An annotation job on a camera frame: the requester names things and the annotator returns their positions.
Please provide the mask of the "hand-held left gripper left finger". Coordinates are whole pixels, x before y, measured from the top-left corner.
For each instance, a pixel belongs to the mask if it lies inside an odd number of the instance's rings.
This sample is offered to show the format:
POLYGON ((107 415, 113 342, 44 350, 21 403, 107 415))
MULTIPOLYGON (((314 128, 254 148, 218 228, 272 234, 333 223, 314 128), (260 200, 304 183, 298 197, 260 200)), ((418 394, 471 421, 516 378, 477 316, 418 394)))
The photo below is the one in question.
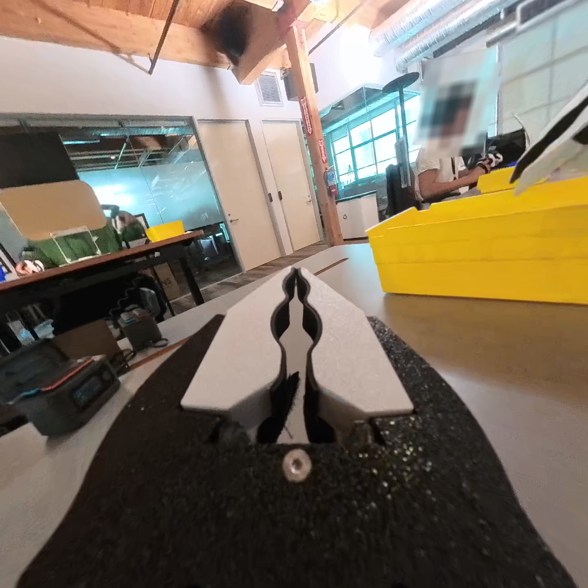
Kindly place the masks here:
POLYGON ((219 416, 247 432, 282 431, 299 386, 281 342, 297 275, 292 266, 279 271, 226 312, 182 409, 219 416))

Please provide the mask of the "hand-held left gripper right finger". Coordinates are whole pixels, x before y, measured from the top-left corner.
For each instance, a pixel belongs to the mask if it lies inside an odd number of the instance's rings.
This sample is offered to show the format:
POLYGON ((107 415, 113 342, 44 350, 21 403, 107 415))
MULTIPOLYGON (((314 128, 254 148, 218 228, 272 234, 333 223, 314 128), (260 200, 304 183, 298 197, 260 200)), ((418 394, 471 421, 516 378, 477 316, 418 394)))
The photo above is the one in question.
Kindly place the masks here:
POLYGON ((414 405, 367 316, 306 269, 298 269, 307 352, 307 436, 346 436, 356 422, 410 415, 414 405))

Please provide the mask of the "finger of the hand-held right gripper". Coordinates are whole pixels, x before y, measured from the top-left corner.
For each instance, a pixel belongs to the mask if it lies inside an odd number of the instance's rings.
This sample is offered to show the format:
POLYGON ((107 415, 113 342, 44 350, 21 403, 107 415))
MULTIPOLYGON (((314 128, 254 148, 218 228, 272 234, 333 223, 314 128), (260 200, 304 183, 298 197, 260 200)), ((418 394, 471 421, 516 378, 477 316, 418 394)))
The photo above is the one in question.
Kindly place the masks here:
POLYGON ((562 107, 525 151, 511 182, 541 182, 555 172, 587 174, 587 86, 562 107))
POLYGON ((521 195, 560 171, 587 173, 587 121, 552 121, 516 165, 514 194, 521 195))

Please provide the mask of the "yellow plastic bin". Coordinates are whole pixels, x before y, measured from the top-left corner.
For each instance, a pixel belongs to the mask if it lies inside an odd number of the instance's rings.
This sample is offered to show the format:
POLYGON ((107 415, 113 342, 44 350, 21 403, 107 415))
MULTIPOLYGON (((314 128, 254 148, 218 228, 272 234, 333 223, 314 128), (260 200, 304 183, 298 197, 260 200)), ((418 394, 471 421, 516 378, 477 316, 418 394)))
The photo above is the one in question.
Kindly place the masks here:
POLYGON ((167 239, 176 238, 185 234, 185 228, 182 220, 158 224, 145 229, 146 237, 152 242, 161 242, 167 239))
POLYGON ((479 195, 368 229, 382 290, 587 305, 587 176, 514 195, 512 171, 481 177, 479 195))

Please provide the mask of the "black battery charger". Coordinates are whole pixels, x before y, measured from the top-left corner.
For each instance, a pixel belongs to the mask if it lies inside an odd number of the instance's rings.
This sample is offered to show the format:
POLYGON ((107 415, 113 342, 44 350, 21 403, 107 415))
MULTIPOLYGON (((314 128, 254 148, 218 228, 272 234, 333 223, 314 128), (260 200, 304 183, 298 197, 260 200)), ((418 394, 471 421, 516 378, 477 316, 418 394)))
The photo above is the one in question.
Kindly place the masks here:
POLYGON ((118 316, 118 326, 137 352, 163 340, 155 318, 141 307, 123 311, 118 316))

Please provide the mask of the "brown cardboard box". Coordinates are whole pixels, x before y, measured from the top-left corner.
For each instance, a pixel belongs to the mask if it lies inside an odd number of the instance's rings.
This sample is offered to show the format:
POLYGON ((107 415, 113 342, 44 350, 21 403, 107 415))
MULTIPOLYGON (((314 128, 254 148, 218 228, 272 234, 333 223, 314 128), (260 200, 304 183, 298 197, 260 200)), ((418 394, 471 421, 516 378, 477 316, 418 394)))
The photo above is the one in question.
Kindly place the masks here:
POLYGON ((70 359, 105 356, 112 361, 122 352, 104 319, 56 335, 52 341, 70 359))
POLYGON ((169 300, 175 300, 182 296, 180 285, 168 263, 159 264, 151 268, 151 273, 155 280, 160 283, 161 288, 169 300))

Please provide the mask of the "computer monitor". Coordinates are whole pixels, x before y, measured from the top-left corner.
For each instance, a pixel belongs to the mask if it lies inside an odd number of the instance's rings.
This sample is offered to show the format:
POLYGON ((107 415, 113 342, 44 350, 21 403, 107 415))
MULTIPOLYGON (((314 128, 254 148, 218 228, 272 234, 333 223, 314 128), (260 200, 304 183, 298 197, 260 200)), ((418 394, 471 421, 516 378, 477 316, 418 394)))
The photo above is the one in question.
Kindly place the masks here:
POLYGON ((412 186, 411 180, 411 166, 409 161, 409 151, 408 151, 408 143, 407 138, 404 135, 401 135, 400 138, 394 144, 394 151, 396 156, 396 165, 399 168, 399 173, 401 177, 401 187, 407 188, 412 186))

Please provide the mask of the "white recycling bin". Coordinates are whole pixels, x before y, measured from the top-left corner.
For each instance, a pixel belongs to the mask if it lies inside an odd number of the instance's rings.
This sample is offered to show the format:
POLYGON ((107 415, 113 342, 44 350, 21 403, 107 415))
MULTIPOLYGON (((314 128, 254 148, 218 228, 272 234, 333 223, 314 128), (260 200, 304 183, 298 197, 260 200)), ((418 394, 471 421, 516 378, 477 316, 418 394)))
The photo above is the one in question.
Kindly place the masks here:
POLYGON ((377 193, 366 192, 336 202, 343 240, 363 239, 379 221, 377 193))

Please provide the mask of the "black floor lamp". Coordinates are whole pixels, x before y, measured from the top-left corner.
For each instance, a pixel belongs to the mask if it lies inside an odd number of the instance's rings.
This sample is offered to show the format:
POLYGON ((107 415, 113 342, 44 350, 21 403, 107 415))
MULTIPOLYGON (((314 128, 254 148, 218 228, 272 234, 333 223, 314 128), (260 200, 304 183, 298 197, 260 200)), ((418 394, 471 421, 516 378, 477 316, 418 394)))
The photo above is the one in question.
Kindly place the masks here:
POLYGON ((414 84, 419 79, 418 73, 406 73, 397 77, 396 79, 390 81, 386 84, 383 88, 383 93, 391 94, 397 93, 399 98, 399 107, 401 111, 401 135, 406 136, 408 140, 408 133, 407 133, 407 122, 406 122, 406 110, 405 110, 405 96, 404 92, 405 89, 414 84))

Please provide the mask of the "black charging case with display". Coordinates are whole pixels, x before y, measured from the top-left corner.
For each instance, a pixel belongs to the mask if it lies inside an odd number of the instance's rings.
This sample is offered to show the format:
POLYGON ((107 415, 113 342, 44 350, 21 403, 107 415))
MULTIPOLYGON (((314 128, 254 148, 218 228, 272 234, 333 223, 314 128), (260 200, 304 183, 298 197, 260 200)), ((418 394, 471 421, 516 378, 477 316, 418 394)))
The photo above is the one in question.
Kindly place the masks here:
POLYGON ((53 339, 1 357, 1 408, 46 437, 83 427, 120 384, 106 355, 71 357, 53 339))

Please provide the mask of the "wooden instruction board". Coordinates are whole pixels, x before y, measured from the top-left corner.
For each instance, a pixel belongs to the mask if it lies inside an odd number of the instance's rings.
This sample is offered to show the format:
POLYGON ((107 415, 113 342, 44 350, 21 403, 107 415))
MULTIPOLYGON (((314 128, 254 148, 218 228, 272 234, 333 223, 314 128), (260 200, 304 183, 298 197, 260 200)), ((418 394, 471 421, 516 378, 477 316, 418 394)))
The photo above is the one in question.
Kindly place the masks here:
POLYGON ((97 196, 82 180, 2 189, 1 205, 20 234, 32 241, 49 239, 53 233, 83 227, 95 231, 107 225, 97 196))

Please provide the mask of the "silver air duct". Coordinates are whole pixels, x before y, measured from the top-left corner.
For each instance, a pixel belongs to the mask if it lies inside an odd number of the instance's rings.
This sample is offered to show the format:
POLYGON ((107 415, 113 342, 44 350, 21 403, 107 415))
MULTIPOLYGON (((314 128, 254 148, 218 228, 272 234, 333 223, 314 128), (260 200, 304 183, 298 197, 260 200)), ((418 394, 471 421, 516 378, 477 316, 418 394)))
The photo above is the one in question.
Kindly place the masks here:
POLYGON ((482 20, 480 23, 464 26, 436 27, 434 30, 423 30, 410 42, 400 46, 396 51, 395 67, 398 71, 407 70, 412 64, 423 58, 437 57, 471 39, 478 33, 490 28, 516 22, 516 13, 511 12, 503 18, 499 13, 482 20))
POLYGON ((498 15, 514 1, 409 1, 371 30, 373 53, 383 57, 392 50, 405 53, 412 62, 431 48, 498 15))

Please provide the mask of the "black wall speaker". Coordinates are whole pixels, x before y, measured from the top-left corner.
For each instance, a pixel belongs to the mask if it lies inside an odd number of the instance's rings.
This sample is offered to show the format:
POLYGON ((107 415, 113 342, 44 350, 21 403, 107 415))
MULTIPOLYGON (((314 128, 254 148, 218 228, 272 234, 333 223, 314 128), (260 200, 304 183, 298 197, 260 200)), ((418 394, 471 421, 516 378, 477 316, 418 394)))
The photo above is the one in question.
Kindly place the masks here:
MULTIPOLYGON (((317 76, 316 76, 315 64, 310 63, 310 66, 311 66, 314 91, 315 91, 315 93, 318 93, 319 87, 318 87, 318 80, 317 80, 317 76)), ((282 80, 283 80, 283 83, 285 86, 287 100, 297 102, 299 100, 299 98, 298 98, 298 94, 296 92, 295 78, 293 76, 293 70, 291 68, 282 71, 282 80)))

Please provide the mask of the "white wall vent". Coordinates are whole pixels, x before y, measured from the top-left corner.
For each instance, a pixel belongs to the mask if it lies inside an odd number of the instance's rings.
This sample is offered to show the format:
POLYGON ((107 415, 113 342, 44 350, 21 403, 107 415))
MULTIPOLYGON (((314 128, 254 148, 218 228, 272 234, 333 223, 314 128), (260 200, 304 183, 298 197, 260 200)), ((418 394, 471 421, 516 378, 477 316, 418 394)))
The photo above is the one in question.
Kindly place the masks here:
POLYGON ((260 74, 254 82, 261 107, 283 107, 279 77, 274 71, 260 74))

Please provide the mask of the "black wall screen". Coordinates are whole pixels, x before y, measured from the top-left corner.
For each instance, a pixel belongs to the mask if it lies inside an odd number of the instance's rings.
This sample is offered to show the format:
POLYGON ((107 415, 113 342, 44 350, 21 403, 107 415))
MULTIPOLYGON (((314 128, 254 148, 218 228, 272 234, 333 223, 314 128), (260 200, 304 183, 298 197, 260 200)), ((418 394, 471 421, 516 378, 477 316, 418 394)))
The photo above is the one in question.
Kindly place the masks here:
POLYGON ((57 132, 1 136, 1 189, 78 179, 57 132))

